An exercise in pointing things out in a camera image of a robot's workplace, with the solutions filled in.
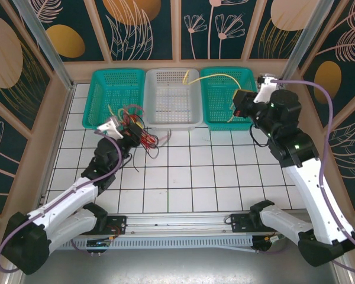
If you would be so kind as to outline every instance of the basket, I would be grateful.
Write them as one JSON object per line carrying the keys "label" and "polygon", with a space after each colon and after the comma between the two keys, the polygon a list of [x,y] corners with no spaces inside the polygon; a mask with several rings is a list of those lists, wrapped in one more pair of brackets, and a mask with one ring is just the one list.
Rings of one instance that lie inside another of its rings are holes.
{"label": "basket", "polygon": [[[256,92],[253,72],[243,67],[208,67],[201,70],[201,76],[224,73],[234,77],[242,89]],[[233,111],[229,109],[237,84],[228,77],[215,76],[201,80],[204,122],[212,131],[248,130],[248,118],[235,117],[227,122]]]}
{"label": "basket", "polygon": [[[183,85],[187,68],[152,69],[146,73],[144,90],[145,125],[158,129],[193,130],[202,124],[200,83]],[[189,69],[188,82],[199,78]]]}
{"label": "basket", "polygon": [[102,69],[92,75],[82,124],[97,128],[111,116],[108,105],[115,114],[126,105],[143,103],[144,70]]}

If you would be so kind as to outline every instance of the beige circle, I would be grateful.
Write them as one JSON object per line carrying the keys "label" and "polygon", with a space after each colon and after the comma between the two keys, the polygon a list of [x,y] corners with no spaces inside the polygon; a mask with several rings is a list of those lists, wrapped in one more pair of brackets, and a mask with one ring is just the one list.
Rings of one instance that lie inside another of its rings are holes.
{"label": "beige circle", "polygon": [[13,87],[22,72],[21,42],[14,30],[0,18],[0,88]]}
{"label": "beige circle", "polygon": [[46,33],[60,55],[77,58],[84,54],[84,41],[74,29],[66,25],[53,25]]}
{"label": "beige circle", "polygon": [[[149,21],[153,20],[158,16],[160,7],[161,7],[161,0],[103,0],[104,6],[106,10],[111,14],[113,18],[117,21],[127,24],[127,25],[134,25],[135,21],[135,7],[134,3],[140,10],[143,10],[149,18]],[[131,16],[127,16],[124,9],[124,5],[127,5],[129,10],[131,11]]]}
{"label": "beige circle", "polygon": [[305,28],[315,6],[320,0],[274,0],[271,20],[283,31],[298,31]]}
{"label": "beige circle", "polygon": [[[338,64],[332,61],[325,61],[317,69],[314,82],[321,85],[329,92],[334,99],[342,81],[342,72]],[[325,95],[317,88],[314,88],[314,97],[321,104],[327,104]]]}

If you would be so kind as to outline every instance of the teal plastic basket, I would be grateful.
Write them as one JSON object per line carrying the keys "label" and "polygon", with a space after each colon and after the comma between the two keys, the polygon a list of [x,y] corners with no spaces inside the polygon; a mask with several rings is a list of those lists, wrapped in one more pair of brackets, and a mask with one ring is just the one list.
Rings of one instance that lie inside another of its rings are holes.
{"label": "teal plastic basket", "polygon": [[[242,89],[256,92],[253,72],[243,67],[208,67],[201,70],[201,77],[212,74],[228,74],[234,77]],[[251,121],[245,118],[234,118],[227,122],[233,111],[229,109],[237,84],[229,77],[214,76],[201,80],[202,105],[204,122],[212,131],[248,130]]]}
{"label": "teal plastic basket", "polygon": [[94,129],[126,105],[143,106],[145,72],[142,69],[102,69],[92,75],[82,124]]}

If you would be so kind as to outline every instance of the metal pole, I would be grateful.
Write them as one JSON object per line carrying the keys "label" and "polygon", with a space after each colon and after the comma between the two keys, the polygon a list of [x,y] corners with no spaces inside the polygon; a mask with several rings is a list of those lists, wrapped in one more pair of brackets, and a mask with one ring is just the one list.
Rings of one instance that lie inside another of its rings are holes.
{"label": "metal pole", "polygon": [[70,76],[68,75],[66,68],[64,68],[63,62],[46,34],[44,27],[34,13],[30,2],[27,0],[13,0],[13,3],[53,66],[55,72],[59,75],[64,86],[70,90],[72,88]]}
{"label": "metal pole", "polygon": [[313,14],[311,15],[308,24],[303,29],[296,46],[294,47],[288,62],[285,65],[281,79],[289,80],[295,73],[298,64],[303,58],[310,43],[314,39],[317,31],[321,28],[322,22],[325,20],[328,12],[333,5],[334,0],[319,0]]}

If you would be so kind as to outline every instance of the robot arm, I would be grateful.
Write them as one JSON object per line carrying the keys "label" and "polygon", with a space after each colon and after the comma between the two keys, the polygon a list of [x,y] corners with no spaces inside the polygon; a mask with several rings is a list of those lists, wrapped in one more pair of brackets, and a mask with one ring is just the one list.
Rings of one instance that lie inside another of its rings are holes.
{"label": "robot arm", "polygon": [[[258,79],[261,92],[238,90],[234,96],[234,115],[249,117],[256,128],[268,137],[267,145],[296,184],[311,218],[303,222],[282,211],[271,201],[262,201],[250,208],[255,226],[265,225],[282,233],[298,245],[305,260],[319,266],[355,246],[338,228],[318,184],[321,161],[310,136],[298,128],[301,105],[297,94],[277,89],[270,76]],[[353,227],[343,216],[331,190],[324,180],[330,204],[345,231],[355,238]]]}
{"label": "robot arm", "polygon": [[[118,131],[109,120],[104,127],[117,146],[123,159],[132,147],[140,145],[142,129],[131,124]],[[28,220],[41,215],[20,229],[2,250],[2,255],[29,275],[37,271],[59,246],[91,230],[103,231],[108,213],[94,204],[95,198],[115,180],[119,152],[107,138],[99,141],[89,166],[69,189],[42,207],[24,215],[14,214],[8,221],[4,239]]]}

